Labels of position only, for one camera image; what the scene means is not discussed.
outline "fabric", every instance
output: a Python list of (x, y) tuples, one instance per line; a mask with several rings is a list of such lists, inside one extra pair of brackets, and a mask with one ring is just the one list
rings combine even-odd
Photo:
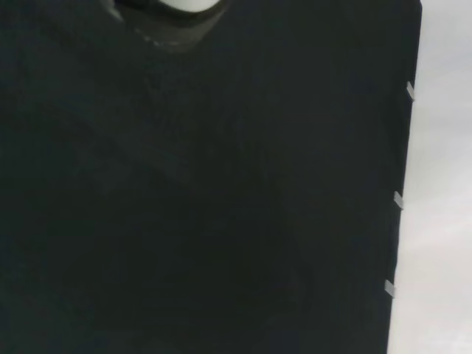
[(384, 353), (420, 5), (356, 4), (1, 1), (0, 351)]

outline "black fabric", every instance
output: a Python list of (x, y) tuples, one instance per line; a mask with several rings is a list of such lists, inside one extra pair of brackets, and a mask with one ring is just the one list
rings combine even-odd
[(420, 16), (238, 0), (170, 55), (0, 1), (0, 352), (385, 353)]

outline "white wall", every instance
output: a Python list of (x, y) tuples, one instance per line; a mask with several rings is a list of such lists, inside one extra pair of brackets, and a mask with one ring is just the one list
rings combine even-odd
[(423, 0), (389, 354), (472, 354), (472, 1)]

